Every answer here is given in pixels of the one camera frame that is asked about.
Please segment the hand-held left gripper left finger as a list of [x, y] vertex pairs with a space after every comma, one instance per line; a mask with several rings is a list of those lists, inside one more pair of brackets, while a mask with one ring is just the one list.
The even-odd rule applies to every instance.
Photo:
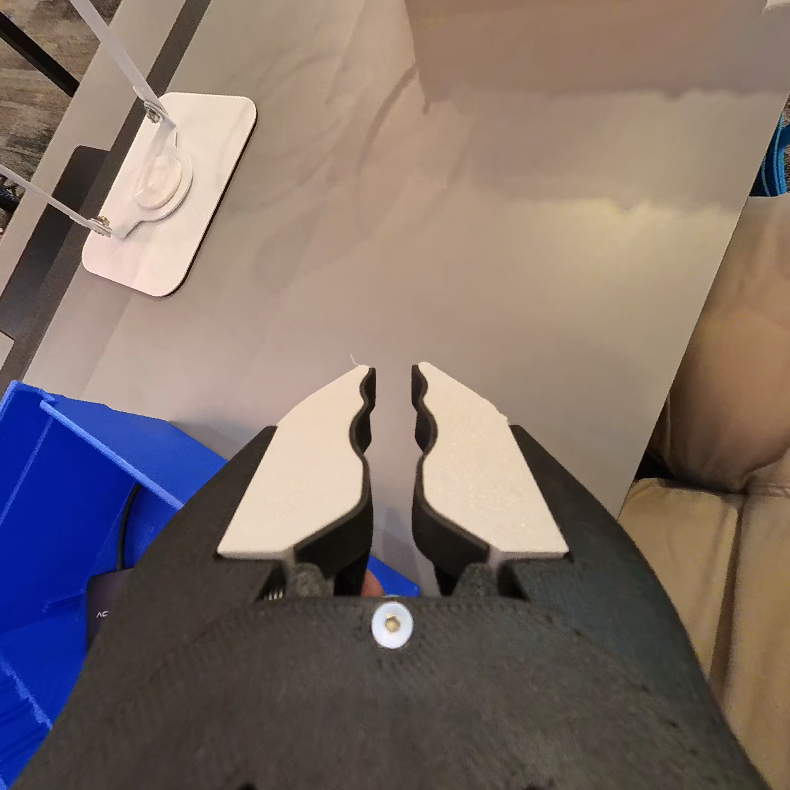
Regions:
[[217, 554], [312, 565], [336, 594], [360, 594], [374, 531], [370, 415], [376, 370], [357, 365], [291, 409], [274, 427]]

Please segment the blue patterned cloth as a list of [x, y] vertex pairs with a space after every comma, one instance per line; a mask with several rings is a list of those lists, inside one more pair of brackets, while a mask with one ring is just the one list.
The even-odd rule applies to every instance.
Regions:
[[773, 198], [789, 192], [789, 98], [785, 102], [750, 196]]

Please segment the black flat device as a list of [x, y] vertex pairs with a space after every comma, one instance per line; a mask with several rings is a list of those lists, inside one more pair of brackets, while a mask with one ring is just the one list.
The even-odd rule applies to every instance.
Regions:
[[104, 620], [114, 609], [119, 594], [123, 590], [132, 568], [116, 569], [97, 574], [88, 579], [85, 598], [85, 641], [90, 649]]

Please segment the beige leather sofa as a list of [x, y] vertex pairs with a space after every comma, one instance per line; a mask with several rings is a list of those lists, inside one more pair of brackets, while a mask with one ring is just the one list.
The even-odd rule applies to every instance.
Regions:
[[789, 196], [749, 197], [619, 522], [728, 724], [789, 787]]

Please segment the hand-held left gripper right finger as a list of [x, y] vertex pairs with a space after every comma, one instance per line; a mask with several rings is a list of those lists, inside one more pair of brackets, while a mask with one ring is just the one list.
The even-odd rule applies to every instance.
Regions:
[[411, 534], [443, 597], [470, 567], [568, 558], [569, 546], [508, 418], [430, 362], [411, 367]]

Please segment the white stand with clear arms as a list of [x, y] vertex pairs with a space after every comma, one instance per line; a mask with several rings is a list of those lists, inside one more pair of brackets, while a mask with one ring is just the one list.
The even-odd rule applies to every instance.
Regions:
[[249, 141], [257, 110], [236, 95], [159, 97], [88, 1], [71, 3], [142, 101], [145, 114], [98, 215], [82, 216], [1, 166], [2, 176], [88, 229], [93, 275], [155, 298], [186, 279]]

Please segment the black metal table bar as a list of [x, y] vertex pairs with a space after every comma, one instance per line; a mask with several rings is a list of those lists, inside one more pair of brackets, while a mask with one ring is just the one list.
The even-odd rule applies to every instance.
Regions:
[[4, 13], [1, 13], [1, 39], [58, 89], [74, 97], [79, 81]]

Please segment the blue plastic bin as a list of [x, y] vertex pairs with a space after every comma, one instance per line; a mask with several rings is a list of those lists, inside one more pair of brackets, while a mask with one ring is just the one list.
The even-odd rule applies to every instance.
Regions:
[[87, 652], [88, 579], [142, 556], [223, 460], [161, 421], [15, 381], [2, 400], [2, 788]]

